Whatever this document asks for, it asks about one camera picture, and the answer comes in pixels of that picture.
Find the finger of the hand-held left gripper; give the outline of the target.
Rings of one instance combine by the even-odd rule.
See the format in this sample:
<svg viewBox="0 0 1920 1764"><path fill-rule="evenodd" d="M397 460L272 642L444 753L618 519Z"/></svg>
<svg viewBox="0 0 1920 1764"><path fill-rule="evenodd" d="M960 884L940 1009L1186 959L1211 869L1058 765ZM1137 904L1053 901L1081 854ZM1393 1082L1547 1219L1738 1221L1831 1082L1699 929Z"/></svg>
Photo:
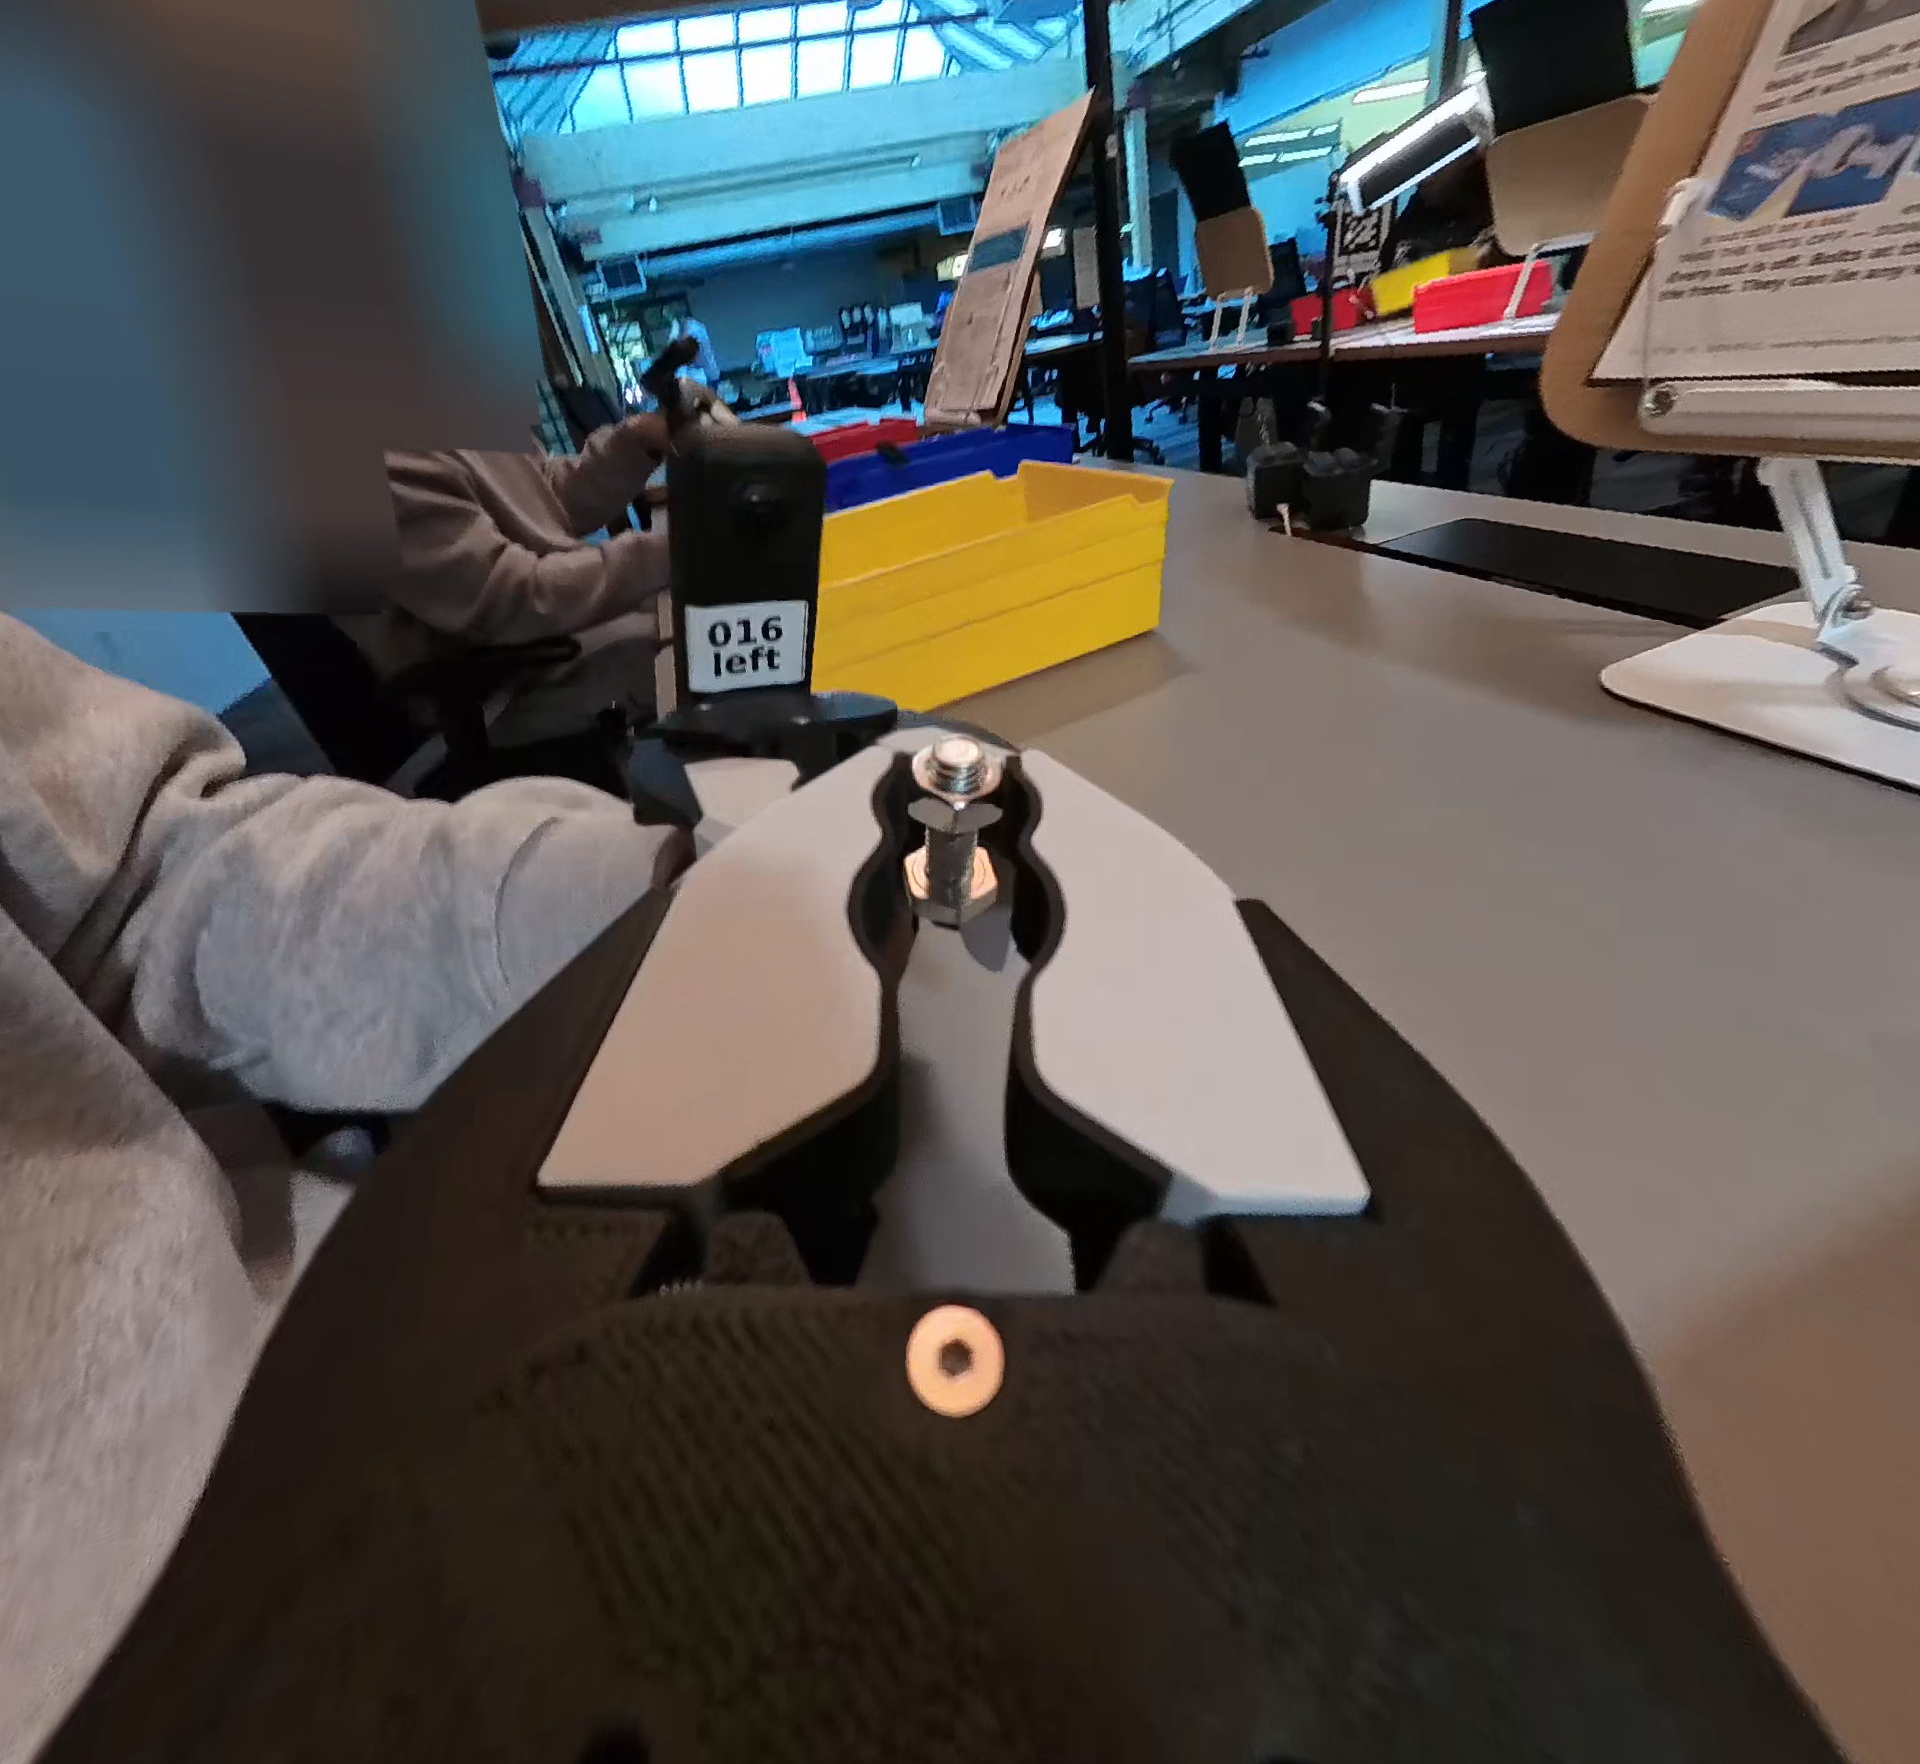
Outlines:
<svg viewBox="0 0 1920 1764"><path fill-rule="evenodd" d="M692 828L696 846L725 843L800 783L798 768L781 758L705 758L683 765L683 771L698 806Z"/></svg>

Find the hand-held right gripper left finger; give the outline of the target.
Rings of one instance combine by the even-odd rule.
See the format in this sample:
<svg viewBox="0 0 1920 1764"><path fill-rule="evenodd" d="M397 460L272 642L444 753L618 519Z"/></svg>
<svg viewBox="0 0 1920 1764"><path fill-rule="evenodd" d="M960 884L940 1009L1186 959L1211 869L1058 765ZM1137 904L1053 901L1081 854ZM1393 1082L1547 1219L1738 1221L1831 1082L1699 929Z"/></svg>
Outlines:
<svg viewBox="0 0 1920 1764"><path fill-rule="evenodd" d="M542 1157L542 1199L701 1235L767 1213L813 1280L856 1282L899 1155L902 771L899 746L863 748L696 862Z"/></svg>

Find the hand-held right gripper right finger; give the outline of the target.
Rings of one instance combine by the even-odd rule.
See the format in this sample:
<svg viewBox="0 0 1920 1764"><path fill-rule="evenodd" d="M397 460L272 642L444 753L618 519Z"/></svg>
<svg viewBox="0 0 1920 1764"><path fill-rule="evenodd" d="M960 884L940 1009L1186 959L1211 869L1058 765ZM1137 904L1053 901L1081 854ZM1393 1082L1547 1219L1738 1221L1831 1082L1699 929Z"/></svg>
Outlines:
<svg viewBox="0 0 1920 1764"><path fill-rule="evenodd" d="M1006 768L1004 1155L1091 1289L1140 1223L1360 1219L1371 1185L1240 901L1186 843L1053 757Z"/></svg>

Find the steel hex bolt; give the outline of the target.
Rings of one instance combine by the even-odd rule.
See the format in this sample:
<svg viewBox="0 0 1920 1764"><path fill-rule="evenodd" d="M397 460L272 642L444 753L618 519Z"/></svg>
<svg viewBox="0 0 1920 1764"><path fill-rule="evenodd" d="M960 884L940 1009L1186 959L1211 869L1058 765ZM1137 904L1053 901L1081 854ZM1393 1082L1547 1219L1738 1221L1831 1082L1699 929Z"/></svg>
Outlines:
<svg viewBox="0 0 1920 1764"><path fill-rule="evenodd" d="M905 806L913 833L899 866L902 884L920 921L960 929L997 904L999 873L986 838L1003 811L997 797L967 817L916 806L916 797L913 786Z"/></svg>

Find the yellow plastic bin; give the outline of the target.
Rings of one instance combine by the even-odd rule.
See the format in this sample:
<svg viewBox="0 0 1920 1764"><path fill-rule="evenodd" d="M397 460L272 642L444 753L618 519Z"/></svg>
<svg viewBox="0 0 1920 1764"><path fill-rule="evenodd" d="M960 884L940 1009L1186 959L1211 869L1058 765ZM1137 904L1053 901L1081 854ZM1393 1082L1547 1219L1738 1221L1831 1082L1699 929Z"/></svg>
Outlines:
<svg viewBox="0 0 1920 1764"><path fill-rule="evenodd" d="M816 688L938 711L1151 634L1173 486L1027 460L832 513Z"/></svg>

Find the person's left forearm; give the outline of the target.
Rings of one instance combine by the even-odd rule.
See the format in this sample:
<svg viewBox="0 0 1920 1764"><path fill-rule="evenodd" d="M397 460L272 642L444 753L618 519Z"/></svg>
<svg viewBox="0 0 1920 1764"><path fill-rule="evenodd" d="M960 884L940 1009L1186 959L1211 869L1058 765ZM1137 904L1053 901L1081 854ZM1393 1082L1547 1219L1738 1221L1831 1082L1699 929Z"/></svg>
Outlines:
<svg viewBox="0 0 1920 1764"><path fill-rule="evenodd" d="M692 863L563 779L457 802L256 774L215 715L2 624L4 982L29 968L157 1082L420 1105Z"/></svg>

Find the grey desk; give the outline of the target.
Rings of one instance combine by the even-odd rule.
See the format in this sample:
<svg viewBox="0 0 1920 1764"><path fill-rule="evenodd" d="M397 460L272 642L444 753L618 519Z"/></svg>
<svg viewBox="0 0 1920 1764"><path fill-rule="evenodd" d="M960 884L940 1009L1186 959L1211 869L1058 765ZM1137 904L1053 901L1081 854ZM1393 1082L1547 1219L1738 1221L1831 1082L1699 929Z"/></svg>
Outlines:
<svg viewBox="0 0 1920 1764"><path fill-rule="evenodd" d="M1917 1760L1917 797L1601 689L1668 638L1179 473L1160 627L959 713L1265 900L1478 1112L1841 1749Z"/></svg>

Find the black desk mat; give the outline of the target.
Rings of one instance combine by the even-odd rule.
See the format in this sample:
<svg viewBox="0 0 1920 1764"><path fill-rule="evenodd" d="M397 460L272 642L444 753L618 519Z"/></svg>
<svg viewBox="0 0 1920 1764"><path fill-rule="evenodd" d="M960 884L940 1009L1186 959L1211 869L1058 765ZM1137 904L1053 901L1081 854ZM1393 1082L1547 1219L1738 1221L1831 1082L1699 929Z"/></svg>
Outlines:
<svg viewBox="0 0 1920 1764"><path fill-rule="evenodd" d="M1800 598L1798 576L1783 566L1484 519L1358 538L1356 549L1683 630Z"/></svg>

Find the wood-edged work desk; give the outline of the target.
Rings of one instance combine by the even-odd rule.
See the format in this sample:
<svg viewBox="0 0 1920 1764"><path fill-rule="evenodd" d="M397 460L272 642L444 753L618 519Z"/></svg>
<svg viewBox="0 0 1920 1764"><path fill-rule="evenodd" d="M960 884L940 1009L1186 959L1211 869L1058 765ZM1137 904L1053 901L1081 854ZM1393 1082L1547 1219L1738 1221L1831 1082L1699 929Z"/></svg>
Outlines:
<svg viewBox="0 0 1920 1764"><path fill-rule="evenodd" d="M1227 418L1223 407L1224 378L1248 376L1278 367L1306 365L1317 376L1340 363L1393 363L1465 361L1478 358L1539 358L1560 325L1560 313L1546 311L1531 317L1500 319L1483 327L1429 332L1416 331L1410 320L1369 322L1334 334L1328 342L1299 339L1265 342L1254 339L1198 339L1181 347L1147 352L1129 358L1131 379L1193 379L1198 392L1196 436L1198 468L1218 475L1224 460Z"/></svg>

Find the black desk lamp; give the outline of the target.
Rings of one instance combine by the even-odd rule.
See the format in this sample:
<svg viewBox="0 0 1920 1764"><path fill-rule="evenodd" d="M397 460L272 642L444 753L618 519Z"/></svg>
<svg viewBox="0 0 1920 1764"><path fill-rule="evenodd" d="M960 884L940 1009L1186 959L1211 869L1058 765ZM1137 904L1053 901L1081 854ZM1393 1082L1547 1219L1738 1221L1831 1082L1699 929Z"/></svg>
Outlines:
<svg viewBox="0 0 1920 1764"><path fill-rule="evenodd" d="M1455 88L1434 107L1362 150L1329 182L1329 226L1323 270L1364 257L1371 247L1369 272L1335 275L1322 292L1368 287L1391 264L1461 249L1481 247L1481 264L1492 235L1492 208L1484 174L1484 150L1492 115L1478 87ZM1360 363L1335 374L1323 393L1332 400L1334 440L1345 442L1371 421L1371 407L1402 411L1385 475L1400 483L1425 478L1429 430L1439 433L1445 466L1461 466L1476 428L1486 361Z"/></svg>

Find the blue plastic bin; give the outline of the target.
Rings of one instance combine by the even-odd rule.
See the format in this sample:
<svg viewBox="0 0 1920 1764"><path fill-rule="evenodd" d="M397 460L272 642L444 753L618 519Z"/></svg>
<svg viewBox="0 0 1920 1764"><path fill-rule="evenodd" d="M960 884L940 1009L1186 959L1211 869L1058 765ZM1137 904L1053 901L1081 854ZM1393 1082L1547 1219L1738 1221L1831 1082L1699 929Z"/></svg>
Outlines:
<svg viewBox="0 0 1920 1764"><path fill-rule="evenodd" d="M1024 461L1071 461L1071 424L1006 424L931 433L899 449L828 464L828 511L879 504L975 477L1010 478Z"/></svg>

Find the tall wooden document stand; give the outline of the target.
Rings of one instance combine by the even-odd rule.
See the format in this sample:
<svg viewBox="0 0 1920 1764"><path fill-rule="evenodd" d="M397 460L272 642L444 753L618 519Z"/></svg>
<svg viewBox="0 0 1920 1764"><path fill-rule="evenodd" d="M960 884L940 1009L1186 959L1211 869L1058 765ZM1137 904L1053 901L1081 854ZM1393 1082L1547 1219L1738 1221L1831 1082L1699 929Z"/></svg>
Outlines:
<svg viewBox="0 0 1920 1764"><path fill-rule="evenodd" d="M997 151L925 387L933 431L997 428L1012 407L1042 242L1087 145L1094 104L1085 93Z"/></svg>

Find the black support column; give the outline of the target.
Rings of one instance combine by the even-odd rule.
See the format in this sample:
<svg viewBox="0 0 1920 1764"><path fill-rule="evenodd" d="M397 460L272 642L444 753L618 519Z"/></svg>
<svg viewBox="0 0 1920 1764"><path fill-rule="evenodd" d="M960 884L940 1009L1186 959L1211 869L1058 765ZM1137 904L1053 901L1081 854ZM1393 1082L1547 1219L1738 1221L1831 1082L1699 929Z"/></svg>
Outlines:
<svg viewBox="0 0 1920 1764"><path fill-rule="evenodd" d="M1136 436L1125 325L1120 141L1116 130L1109 0L1081 0L1081 22L1084 62L1087 88L1091 93L1089 164L1102 395L1098 449L1111 460L1129 461L1136 451Z"/></svg>

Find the small wooden document stand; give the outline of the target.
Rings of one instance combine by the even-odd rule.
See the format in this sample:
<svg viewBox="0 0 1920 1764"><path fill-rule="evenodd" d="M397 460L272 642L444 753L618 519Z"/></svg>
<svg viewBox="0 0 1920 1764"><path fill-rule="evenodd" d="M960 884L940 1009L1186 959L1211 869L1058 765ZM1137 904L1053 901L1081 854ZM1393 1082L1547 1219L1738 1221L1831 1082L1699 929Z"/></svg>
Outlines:
<svg viewBox="0 0 1920 1764"><path fill-rule="evenodd" d="M1211 305L1209 352L1250 339L1253 309L1274 283L1263 216L1253 203L1196 223L1196 267Z"/></svg>

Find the black monitor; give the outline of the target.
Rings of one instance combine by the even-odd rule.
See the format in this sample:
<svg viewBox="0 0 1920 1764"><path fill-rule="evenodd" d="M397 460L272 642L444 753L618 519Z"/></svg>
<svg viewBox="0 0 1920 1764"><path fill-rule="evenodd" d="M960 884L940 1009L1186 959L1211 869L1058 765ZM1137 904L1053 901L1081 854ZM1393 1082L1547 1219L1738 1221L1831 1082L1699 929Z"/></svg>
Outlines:
<svg viewBox="0 0 1920 1764"><path fill-rule="evenodd" d="M1637 92L1626 0L1486 0L1468 24L1495 135Z"/></svg>
<svg viewBox="0 0 1920 1764"><path fill-rule="evenodd" d="M1189 198L1196 229L1253 208L1243 158L1230 125L1203 125L1173 141L1169 164Z"/></svg>

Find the person's grey sweatshirt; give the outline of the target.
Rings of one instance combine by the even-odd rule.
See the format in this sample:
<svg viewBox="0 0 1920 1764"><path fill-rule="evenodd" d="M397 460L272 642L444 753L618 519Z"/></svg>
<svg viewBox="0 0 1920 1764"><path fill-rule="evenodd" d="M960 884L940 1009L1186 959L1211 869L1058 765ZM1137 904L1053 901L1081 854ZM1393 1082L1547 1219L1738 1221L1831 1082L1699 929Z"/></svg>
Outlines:
<svg viewBox="0 0 1920 1764"><path fill-rule="evenodd" d="M125 1634L252 1365L371 1167L252 1105L4 1079L2 1753L30 1760Z"/></svg>

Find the small yellow storage bin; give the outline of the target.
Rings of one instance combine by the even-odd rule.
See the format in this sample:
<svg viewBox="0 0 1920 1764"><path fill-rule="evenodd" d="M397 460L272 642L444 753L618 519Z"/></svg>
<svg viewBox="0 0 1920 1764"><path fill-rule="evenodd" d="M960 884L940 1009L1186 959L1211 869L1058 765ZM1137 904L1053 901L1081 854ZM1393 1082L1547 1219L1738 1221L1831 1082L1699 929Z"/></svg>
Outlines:
<svg viewBox="0 0 1920 1764"><path fill-rule="evenodd" d="M1410 313L1420 288L1478 268L1481 255L1481 247L1468 244L1383 267L1368 284L1371 317L1391 319Z"/></svg>

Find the wide wooden document stand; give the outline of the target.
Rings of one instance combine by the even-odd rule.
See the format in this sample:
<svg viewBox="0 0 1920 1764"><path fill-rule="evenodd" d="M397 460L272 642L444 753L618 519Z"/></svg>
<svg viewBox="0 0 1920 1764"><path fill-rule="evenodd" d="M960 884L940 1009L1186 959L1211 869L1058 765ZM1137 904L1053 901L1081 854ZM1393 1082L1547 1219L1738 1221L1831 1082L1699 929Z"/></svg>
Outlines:
<svg viewBox="0 0 1920 1764"><path fill-rule="evenodd" d="M1502 320L1518 319L1536 262L1591 244L1652 104L1616 98L1492 139L1484 171L1495 239L1523 264Z"/></svg>

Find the printed instruction sheet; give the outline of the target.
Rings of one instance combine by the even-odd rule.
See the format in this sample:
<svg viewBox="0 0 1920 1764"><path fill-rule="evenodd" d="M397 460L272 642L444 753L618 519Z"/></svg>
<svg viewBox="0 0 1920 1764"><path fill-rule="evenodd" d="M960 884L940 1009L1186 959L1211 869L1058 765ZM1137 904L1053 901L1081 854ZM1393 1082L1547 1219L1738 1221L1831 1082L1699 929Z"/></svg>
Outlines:
<svg viewBox="0 0 1920 1764"><path fill-rule="evenodd" d="M1917 372L1919 0L1699 0L1641 135L1598 381Z"/></svg>

